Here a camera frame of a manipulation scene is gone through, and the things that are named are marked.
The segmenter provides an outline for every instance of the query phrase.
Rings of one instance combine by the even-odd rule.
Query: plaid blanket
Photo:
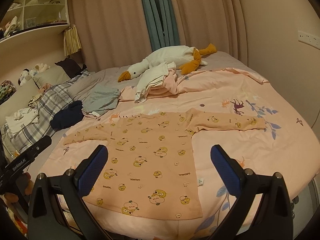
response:
[[[54,85],[49,88],[41,98],[38,104],[39,123],[31,123],[22,129],[17,135],[12,136],[7,124],[4,125],[3,130],[10,138],[13,146],[20,153],[25,151],[31,145],[40,140],[43,136],[52,136],[56,131],[51,127],[50,121],[53,116],[62,109],[65,109],[73,100],[68,95],[68,88],[81,78],[89,76],[87,70],[83,70],[81,75],[78,75],[71,80]]]

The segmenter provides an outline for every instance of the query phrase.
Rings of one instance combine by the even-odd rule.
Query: curtain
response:
[[[90,71],[140,62],[151,51],[141,0],[68,0]]]
[[[171,0],[142,0],[142,4],[152,50],[179,45]]]
[[[171,0],[180,43],[203,49],[211,42],[247,64],[240,0]]]

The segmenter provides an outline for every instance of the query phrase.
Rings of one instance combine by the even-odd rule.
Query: wall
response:
[[[55,66],[64,60],[63,33],[30,41],[9,52],[0,52],[0,82],[11,80],[18,87],[21,72],[32,69],[37,63]]]
[[[240,0],[248,66],[265,76],[311,126],[320,109],[320,50],[298,41],[298,30],[320,37],[308,0]]]

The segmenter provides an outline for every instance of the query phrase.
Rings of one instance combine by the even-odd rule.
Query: white stuffed goose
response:
[[[211,43],[206,49],[196,49],[188,46],[171,46],[164,47],[152,52],[141,62],[131,65],[127,71],[123,72],[118,82],[129,80],[140,76],[147,69],[158,66],[163,62],[176,64],[176,67],[181,69],[181,74],[189,74],[195,71],[199,65],[206,66],[207,63],[201,60],[201,55],[207,55],[217,52],[217,49]]]

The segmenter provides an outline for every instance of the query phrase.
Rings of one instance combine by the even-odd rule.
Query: power outlet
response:
[[[320,49],[320,38],[310,33],[298,31],[298,40],[303,43],[309,44],[317,49]]]

